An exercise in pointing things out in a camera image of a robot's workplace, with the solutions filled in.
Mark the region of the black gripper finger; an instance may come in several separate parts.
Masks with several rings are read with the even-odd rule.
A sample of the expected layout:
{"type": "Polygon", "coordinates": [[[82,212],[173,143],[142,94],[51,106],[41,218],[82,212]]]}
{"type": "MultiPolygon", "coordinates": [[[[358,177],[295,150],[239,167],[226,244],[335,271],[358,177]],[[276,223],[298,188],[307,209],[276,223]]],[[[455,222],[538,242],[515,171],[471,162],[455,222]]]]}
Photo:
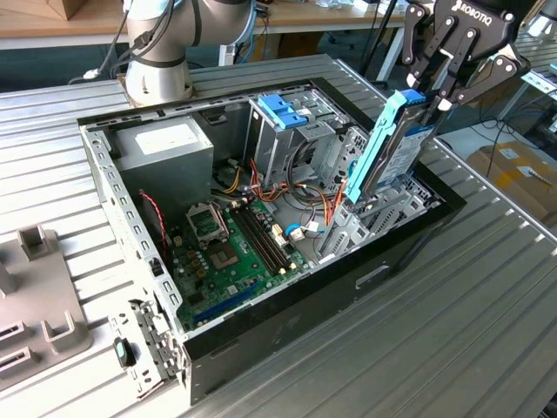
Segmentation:
{"type": "Polygon", "coordinates": [[[435,3],[410,3],[406,8],[402,63],[411,89],[432,89],[433,76],[446,61],[441,52],[456,28],[456,16],[435,3]]]}
{"type": "Polygon", "coordinates": [[[428,124],[435,127],[443,113],[474,101],[530,68],[528,61],[517,54],[508,30],[498,35],[478,28],[458,30],[443,43],[442,50],[452,58],[445,81],[428,108],[428,124]],[[491,63],[488,73],[471,81],[468,72],[479,73],[476,64],[484,59],[491,63]]]}

